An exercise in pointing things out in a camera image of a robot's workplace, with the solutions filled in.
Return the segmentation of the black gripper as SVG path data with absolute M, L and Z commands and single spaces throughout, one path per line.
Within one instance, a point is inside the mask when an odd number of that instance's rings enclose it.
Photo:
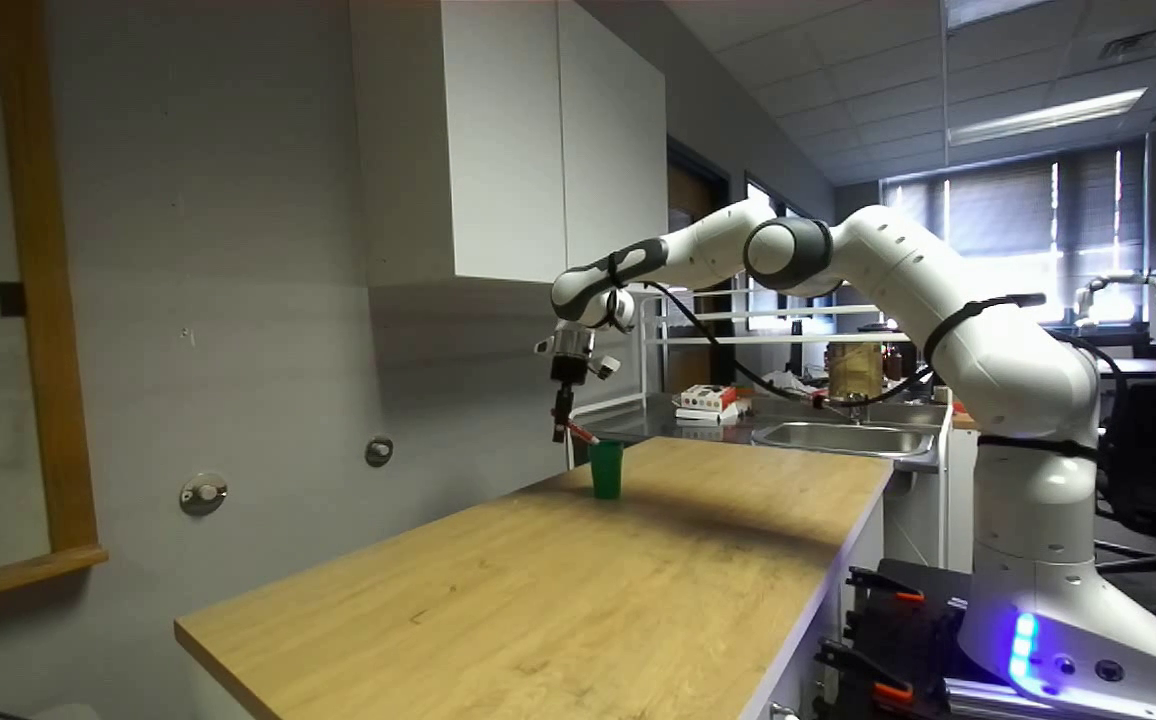
M 566 434 L 566 414 L 575 414 L 575 384 L 609 379 L 621 372 L 621 361 L 597 346 L 586 324 L 560 321 L 543 339 L 532 343 L 549 361 L 549 379 L 554 384 L 552 398 L 552 438 Z

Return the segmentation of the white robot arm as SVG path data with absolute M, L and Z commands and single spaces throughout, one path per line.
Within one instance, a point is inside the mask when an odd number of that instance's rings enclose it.
M 977 422 L 971 583 L 954 648 L 1004 687 L 1088 720 L 1156 720 L 1156 613 L 1094 570 L 1094 361 L 1039 328 L 1022 297 L 967 285 L 963 255 L 889 202 L 836 222 L 761 199 L 563 267 L 552 379 L 590 377 L 590 343 L 639 285 L 751 274 L 787 297 L 851 285 L 921 346 Z

